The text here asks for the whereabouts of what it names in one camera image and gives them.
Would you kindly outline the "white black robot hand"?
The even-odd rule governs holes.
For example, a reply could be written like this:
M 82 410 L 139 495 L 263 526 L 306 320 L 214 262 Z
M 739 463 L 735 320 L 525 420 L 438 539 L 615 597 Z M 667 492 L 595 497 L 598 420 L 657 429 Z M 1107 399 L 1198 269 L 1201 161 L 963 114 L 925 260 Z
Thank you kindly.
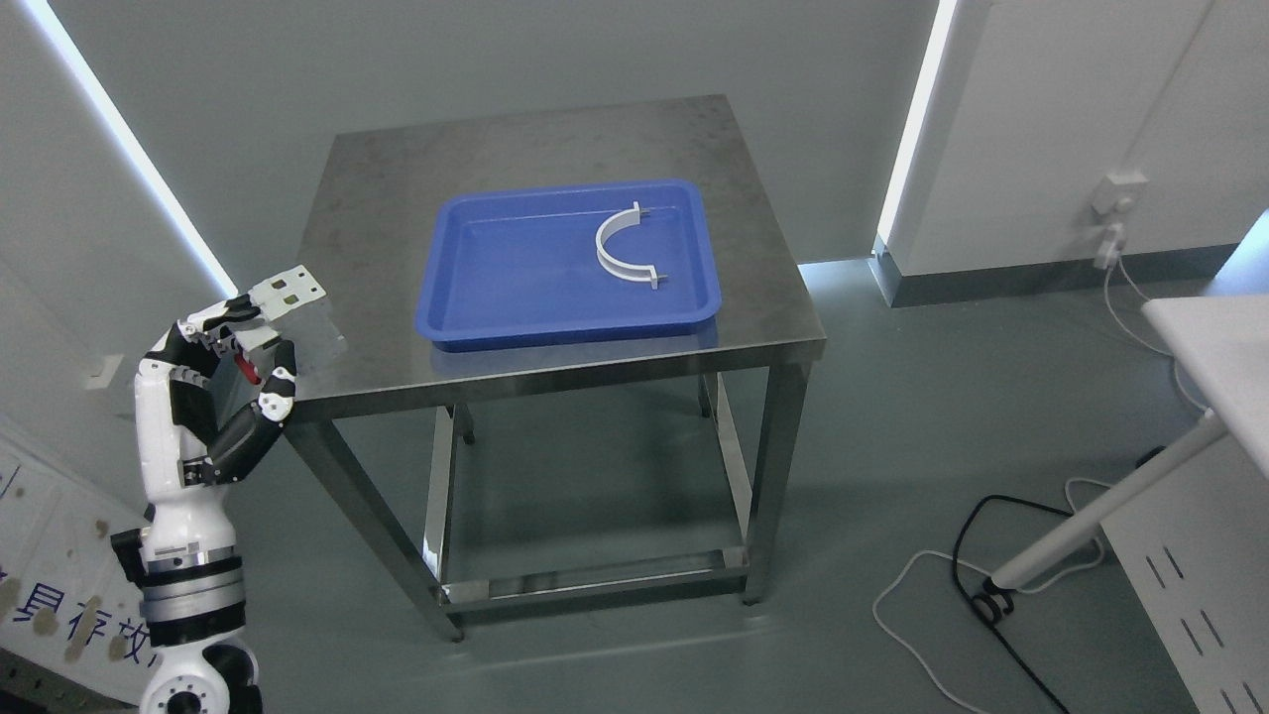
M 223 356 L 242 372 L 239 328 L 261 322 L 247 295 L 232 297 L 176 320 L 143 353 L 133 378 L 140 464 L 147 503 L 154 506 L 140 536 L 142 561 L 168 569 L 208 563 L 233 547 L 223 511 L 227 484 L 246 479 L 283 432 L 297 393 L 294 344 L 272 331 L 272 372 L 259 374 L 258 398 L 218 424 L 209 380 Z

